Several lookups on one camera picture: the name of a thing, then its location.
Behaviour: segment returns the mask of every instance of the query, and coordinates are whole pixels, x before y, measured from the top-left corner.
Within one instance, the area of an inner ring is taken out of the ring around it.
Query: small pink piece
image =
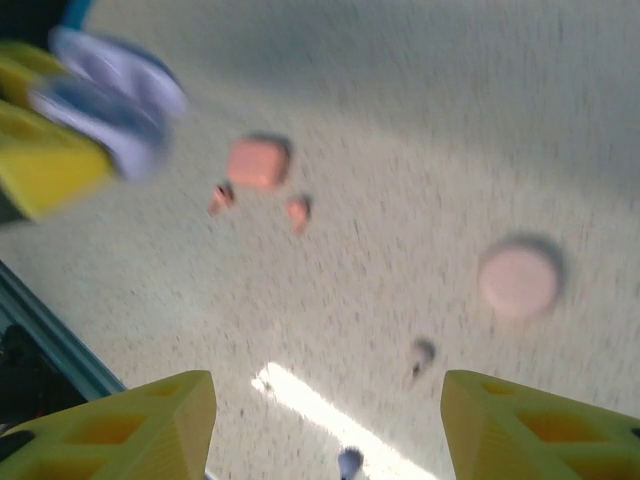
[[[233,195],[233,190],[226,185],[218,185],[213,190],[213,195],[207,212],[209,212],[209,215],[215,215],[223,208],[231,207],[234,203],[235,197]]]
[[[561,274],[543,251],[510,245],[489,256],[479,273],[479,287],[501,317],[528,319],[548,311],[560,292]]]
[[[289,155],[280,143],[243,138],[231,148],[227,174],[236,185],[272,190],[283,182],[288,167]]]
[[[293,233],[301,234],[309,223],[309,200],[302,196],[292,198],[287,202],[287,213],[293,222]]]

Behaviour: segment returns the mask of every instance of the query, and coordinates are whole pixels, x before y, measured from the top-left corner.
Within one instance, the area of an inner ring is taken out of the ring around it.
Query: pink rectangular block
[[[227,175],[235,185],[271,190],[283,182],[288,167],[289,157],[282,145],[243,138],[231,148]]]

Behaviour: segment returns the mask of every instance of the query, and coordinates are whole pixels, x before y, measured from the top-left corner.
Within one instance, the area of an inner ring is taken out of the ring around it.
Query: pink round disc
[[[496,313],[531,318],[548,310],[560,291],[560,272],[551,258],[530,246],[511,245],[480,267],[480,290]]]

